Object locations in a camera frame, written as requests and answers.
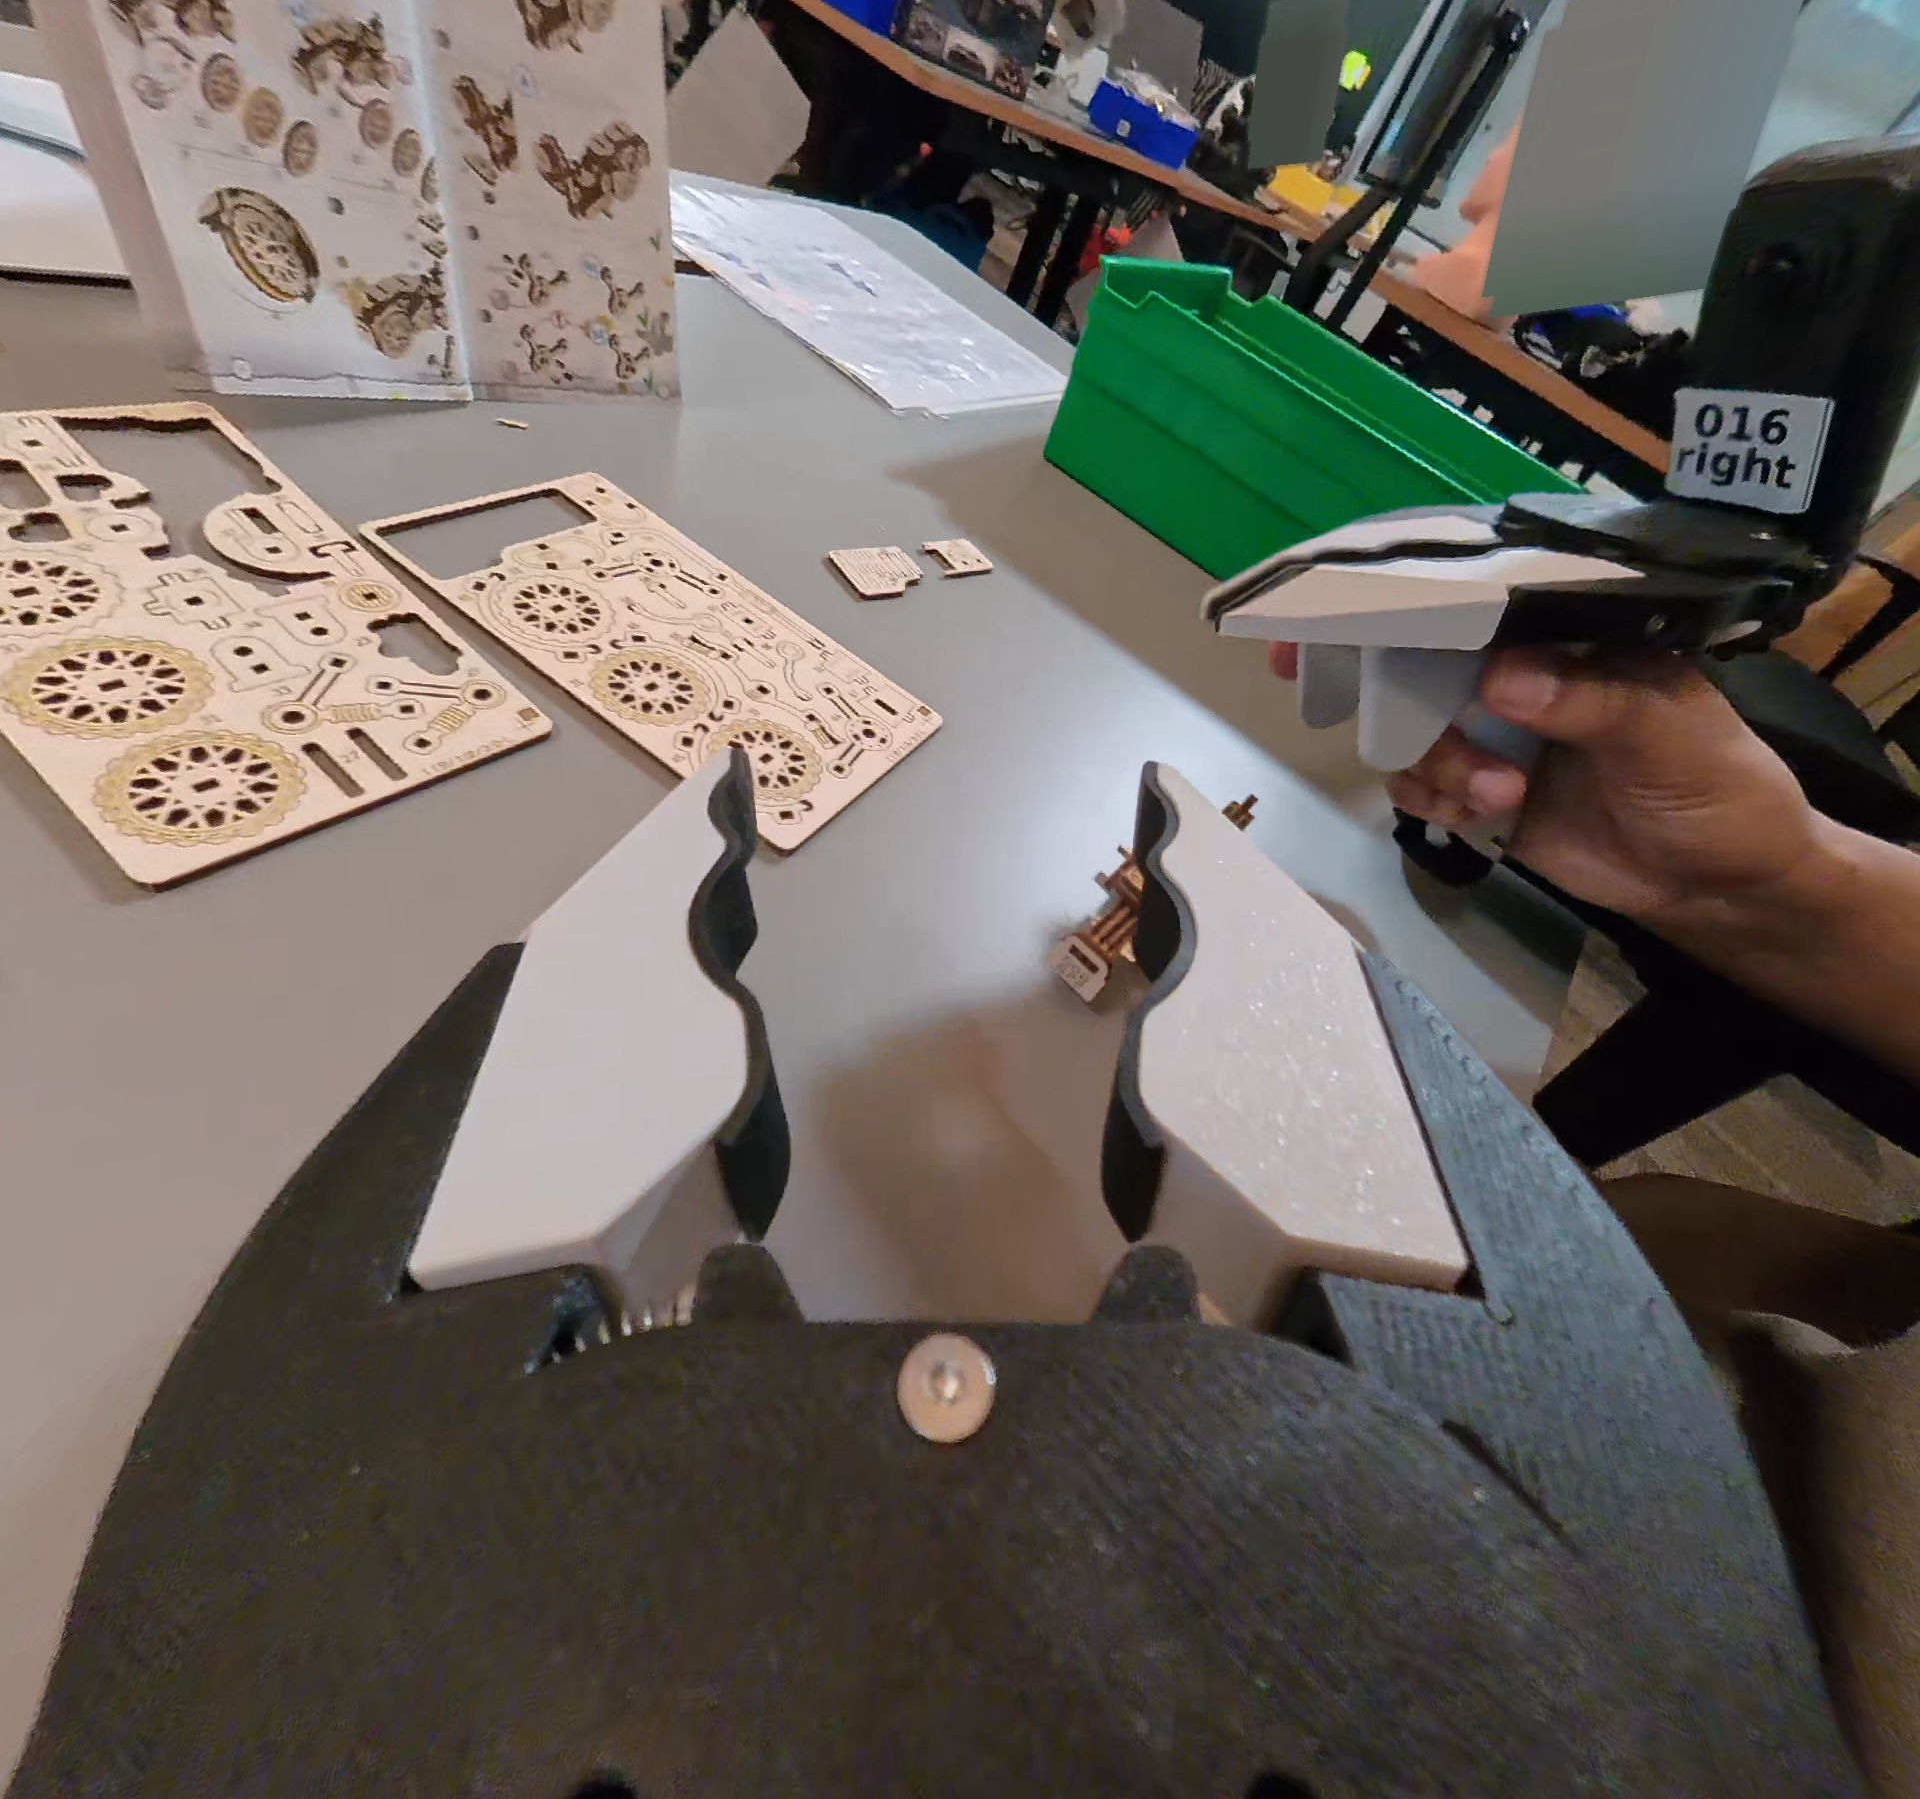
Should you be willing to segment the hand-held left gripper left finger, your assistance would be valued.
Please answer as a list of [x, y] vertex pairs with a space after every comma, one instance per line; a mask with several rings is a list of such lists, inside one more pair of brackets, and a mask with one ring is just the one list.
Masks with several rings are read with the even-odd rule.
[[692, 1302], [761, 1240], [790, 1176], [756, 946], [756, 780], [685, 778], [525, 932], [411, 1246], [424, 1290], [583, 1268]]

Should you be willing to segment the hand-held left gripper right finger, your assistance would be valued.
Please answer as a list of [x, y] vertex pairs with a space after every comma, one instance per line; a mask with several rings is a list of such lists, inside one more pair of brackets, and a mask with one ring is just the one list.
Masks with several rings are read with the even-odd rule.
[[1226, 1324], [1274, 1324], [1305, 1274], [1459, 1292], [1472, 1258], [1356, 940], [1161, 762], [1131, 852], [1146, 990], [1099, 1146], [1120, 1236], [1178, 1252]]

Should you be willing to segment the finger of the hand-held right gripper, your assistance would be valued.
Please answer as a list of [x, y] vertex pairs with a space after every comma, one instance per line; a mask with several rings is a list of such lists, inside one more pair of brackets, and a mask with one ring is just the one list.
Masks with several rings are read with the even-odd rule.
[[1447, 562], [1499, 548], [1503, 508], [1411, 508], [1347, 522], [1249, 566], [1247, 586], [1282, 580], [1311, 564]]
[[1537, 548], [1465, 558], [1279, 558], [1218, 586], [1212, 632], [1269, 644], [1481, 652], [1519, 592], [1587, 586], [1594, 560]]

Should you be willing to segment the wooden puzzle model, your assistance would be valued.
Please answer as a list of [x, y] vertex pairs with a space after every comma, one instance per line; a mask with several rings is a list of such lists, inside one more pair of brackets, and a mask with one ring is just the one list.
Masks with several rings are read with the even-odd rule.
[[1099, 1006], [1118, 970], [1143, 968], [1153, 982], [1196, 952], [1197, 914], [1170, 874], [1179, 806], [1161, 788], [1156, 768], [1146, 766], [1130, 842], [1120, 848], [1118, 866], [1095, 876], [1097, 910], [1052, 948], [1052, 972], [1088, 1008]]

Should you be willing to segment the person's right forearm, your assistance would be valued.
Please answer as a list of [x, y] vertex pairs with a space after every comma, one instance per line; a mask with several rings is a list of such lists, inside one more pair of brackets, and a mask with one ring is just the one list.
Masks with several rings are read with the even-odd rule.
[[1692, 956], [1918, 1082], [1918, 858], [1814, 812], [1779, 866], [1676, 928]]

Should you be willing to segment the grey desk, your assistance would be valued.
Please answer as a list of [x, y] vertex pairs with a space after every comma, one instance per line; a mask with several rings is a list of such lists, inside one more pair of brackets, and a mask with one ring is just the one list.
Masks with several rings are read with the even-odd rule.
[[[707, 277], [682, 400], [220, 404], [343, 524], [597, 472], [932, 706], [941, 730], [796, 854], [743, 968], [792, 1134], [771, 1234], [808, 1318], [1075, 1320], [1120, 1238], [1111, 1054], [1048, 968], [1133, 832], [1140, 768], [1213, 804], [1519, 1096], [1580, 930], [1407, 876], [1347, 732], [1197, 618], [1207, 578], [1044, 464], [1050, 412], [891, 412]], [[506, 414], [529, 432], [494, 426]], [[924, 542], [993, 564], [948, 580]], [[823, 564], [894, 546], [862, 602]], [[181, 1332], [292, 1172], [492, 946], [670, 788], [538, 676], [540, 746], [192, 884], [132, 888], [4, 756], [4, 1776], [111, 1482]]]

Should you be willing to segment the person's right hand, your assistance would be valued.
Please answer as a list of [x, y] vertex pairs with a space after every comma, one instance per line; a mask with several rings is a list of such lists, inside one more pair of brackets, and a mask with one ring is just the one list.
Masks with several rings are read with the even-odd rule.
[[1505, 650], [1476, 702], [1539, 744], [1534, 762], [1452, 728], [1388, 798], [1574, 900], [1658, 930], [1796, 894], [1837, 858], [1842, 832], [1689, 660]]

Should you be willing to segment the green plastic bin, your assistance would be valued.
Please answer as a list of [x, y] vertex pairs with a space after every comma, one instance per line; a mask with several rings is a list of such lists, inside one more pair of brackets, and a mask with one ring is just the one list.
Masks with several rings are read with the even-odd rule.
[[1107, 259], [1046, 462], [1213, 580], [1337, 526], [1574, 486], [1231, 275]]

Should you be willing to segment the long wooden workbench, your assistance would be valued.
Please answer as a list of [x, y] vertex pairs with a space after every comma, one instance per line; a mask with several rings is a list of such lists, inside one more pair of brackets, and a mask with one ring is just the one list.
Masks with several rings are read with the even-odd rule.
[[[1055, 317], [1077, 277], [1092, 233], [1118, 207], [1152, 195], [1157, 203], [1194, 209], [1234, 223], [1265, 247], [1308, 245], [1326, 225], [1294, 209], [1242, 203], [1189, 171], [1168, 171], [1067, 119], [1013, 103], [990, 87], [932, 65], [864, 31], [823, 0], [780, 0], [815, 29], [836, 37], [886, 71], [895, 83], [940, 103], [951, 121], [940, 143], [971, 165], [1029, 181], [1042, 193], [1037, 205], [1042, 239], [1020, 253], [1010, 299], [1037, 319]], [[1409, 287], [1402, 273], [1381, 269], [1367, 283], [1380, 307], [1372, 333], [1388, 325], [1418, 325], [1465, 370], [1465, 384], [1481, 388], [1499, 378], [1491, 414], [1525, 404], [1543, 430], [1529, 430], [1543, 456], [1585, 472], [1597, 470], [1615, 484], [1667, 462], [1667, 444], [1644, 426], [1623, 420], [1574, 382], [1532, 360], [1512, 339], [1454, 313], [1430, 293]]]

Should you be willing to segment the wooden puzzle sheet with gears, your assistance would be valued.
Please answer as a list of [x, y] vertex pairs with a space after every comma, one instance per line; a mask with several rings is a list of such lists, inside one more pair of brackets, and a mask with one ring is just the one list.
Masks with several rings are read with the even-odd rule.
[[162, 890], [549, 720], [215, 410], [2, 422], [4, 742]]

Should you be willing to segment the black articulated stand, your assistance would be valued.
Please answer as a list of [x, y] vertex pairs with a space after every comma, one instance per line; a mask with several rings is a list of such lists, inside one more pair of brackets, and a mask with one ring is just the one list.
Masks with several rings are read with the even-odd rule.
[[1380, 277], [1398, 239], [1420, 207], [1431, 205], [1433, 189], [1445, 181], [1494, 103], [1503, 79], [1532, 33], [1529, 21], [1509, 9], [1486, 17], [1474, 37], [1469, 55], [1452, 73], [1445, 97], [1433, 113], [1406, 125], [1398, 171], [1367, 177], [1363, 193], [1311, 245], [1304, 247], [1287, 277], [1279, 301], [1289, 311], [1314, 319], [1327, 297], [1332, 281], [1342, 273], [1342, 261], [1362, 231], [1385, 215], [1384, 227], [1367, 251], [1356, 259], [1347, 287], [1334, 307], [1332, 327], [1342, 329]]

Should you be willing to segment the wooden puzzle sheet notched corner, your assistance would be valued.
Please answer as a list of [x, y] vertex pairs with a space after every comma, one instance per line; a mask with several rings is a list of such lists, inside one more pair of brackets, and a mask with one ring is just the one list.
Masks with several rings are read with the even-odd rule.
[[[408, 536], [525, 502], [564, 522], [442, 576]], [[792, 854], [941, 718], [603, 476], [552, 478], [366, 522], [462, 622], [676, 778], [740, 756], [757, 836]]]

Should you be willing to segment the white instruction sheet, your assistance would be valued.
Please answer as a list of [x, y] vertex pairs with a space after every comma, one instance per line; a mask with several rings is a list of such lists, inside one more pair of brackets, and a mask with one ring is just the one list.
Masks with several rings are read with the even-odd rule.
[[895, 414], [1053, 406], [1066, 374], [803, 201], [670, 179], [673, 249]]

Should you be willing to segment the dark printed carton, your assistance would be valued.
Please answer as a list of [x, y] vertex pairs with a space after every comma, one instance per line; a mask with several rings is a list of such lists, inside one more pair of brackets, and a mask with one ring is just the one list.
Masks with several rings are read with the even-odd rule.
[[1058, 0], [902, 0], [894, 39], [907, 53], [1024, 101]]

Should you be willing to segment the person's olive clothing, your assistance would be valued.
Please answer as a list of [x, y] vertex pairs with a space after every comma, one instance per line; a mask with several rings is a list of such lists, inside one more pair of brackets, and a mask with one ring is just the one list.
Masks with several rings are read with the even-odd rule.
[[1644, 1174], [1597, 1184], [1735, 1400], [1839, 1730], [1918, 1794], [1918, 1228]]

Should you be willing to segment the illustrated instruction booklet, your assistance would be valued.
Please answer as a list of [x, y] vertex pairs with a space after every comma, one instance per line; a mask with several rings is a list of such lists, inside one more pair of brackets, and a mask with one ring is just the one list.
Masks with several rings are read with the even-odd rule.
[[28, 0], [167, 374], [673, 400], [662, 0]]

